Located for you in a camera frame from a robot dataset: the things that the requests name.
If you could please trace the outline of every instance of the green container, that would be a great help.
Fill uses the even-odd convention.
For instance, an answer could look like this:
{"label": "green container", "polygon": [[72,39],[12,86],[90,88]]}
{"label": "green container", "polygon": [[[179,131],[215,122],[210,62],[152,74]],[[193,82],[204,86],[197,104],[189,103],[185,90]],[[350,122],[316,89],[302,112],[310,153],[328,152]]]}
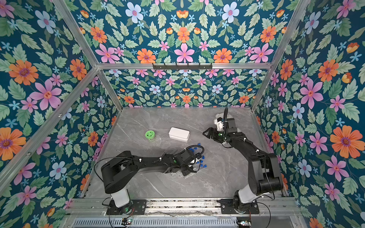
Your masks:
{"label": "green container", "polygon": [[151,141],[155,140],[155,132],[152,130],[149,130],[146,132],[145,137],[146,137],[146,139],[148,139],[148,141],[151,142]]}

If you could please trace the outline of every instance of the vent grille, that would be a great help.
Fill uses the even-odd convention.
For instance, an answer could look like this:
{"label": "vent grille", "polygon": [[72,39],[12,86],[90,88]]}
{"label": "vent grille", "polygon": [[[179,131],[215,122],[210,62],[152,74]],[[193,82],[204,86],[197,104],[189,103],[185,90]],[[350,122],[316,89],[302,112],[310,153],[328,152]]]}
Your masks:
{"label": "vent grille", "polygon": [[[123,218],[110,218],[113,227],[124,227]],[[136,217],[128,227],[237,227],[237,220],[232,218],[216,217]],[[73,225],[76,227],[110,227],[109,218],[77,218]]]}

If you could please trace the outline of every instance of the black cable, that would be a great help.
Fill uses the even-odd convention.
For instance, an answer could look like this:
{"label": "black cable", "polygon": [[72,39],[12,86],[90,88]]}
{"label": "black cable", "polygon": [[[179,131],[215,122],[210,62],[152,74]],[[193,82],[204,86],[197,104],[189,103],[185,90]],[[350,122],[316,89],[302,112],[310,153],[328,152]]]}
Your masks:
{"label": "black cable", "polygon": [[264,204],[267,208],[268,208],[268,210],[269,210],[269,213],[270,213],[270,217],[269,217],[269,223],[268,223],[268,225],[265,227],[265,228],[268,228],[269,227],[269,225],[270,225],[270,221],[271,221],[271,212],[270,212],[270,209],[269,209],[269,207],[266,205],[266,204]]}

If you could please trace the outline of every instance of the gray marble table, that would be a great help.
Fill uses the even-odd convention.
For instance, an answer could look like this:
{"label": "gray marble table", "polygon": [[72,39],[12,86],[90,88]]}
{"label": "gray marble table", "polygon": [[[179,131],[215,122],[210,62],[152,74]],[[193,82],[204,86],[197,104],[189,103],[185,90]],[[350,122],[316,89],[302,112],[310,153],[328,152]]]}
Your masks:
{"label": "gray marble table", "polygon": [[[223,111],[224,108],[124,109],[102,158],[116,156],[125,150],[138,156],[161,156],[163,152],[181,151],[184,147],[201,143],[205,148],[203,164],[207,165],[206,168],[188,178],[163,173],[137,174],[127,184],[130,197],[232,197],[236,190],[247,184],[247,161],[236,149],[224,148],[202,135],[203,131],[214,127],[215,115]],[[228,113],[248,139],[264,148],[249,109],[230,108]],[[189,130],[188,142],[170,139],[171,127]],[[147,130],[155,131],[153,142],[145,138]],[[99,173],[105,162],[100,162]],[[85,197],[108,196],[103,183],[93,177]]]}

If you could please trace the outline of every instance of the green lid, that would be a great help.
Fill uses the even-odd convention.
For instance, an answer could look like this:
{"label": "green lid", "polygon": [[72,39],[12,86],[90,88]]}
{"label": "green lid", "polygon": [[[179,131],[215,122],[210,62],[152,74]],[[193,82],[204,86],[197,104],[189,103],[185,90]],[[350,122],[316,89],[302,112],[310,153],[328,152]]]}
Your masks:
{"label": "green lid", "polygon": [[153,139],[155,137],[155,132],[152,130],[149,130],[146,132],[145,136],[147,139]]}

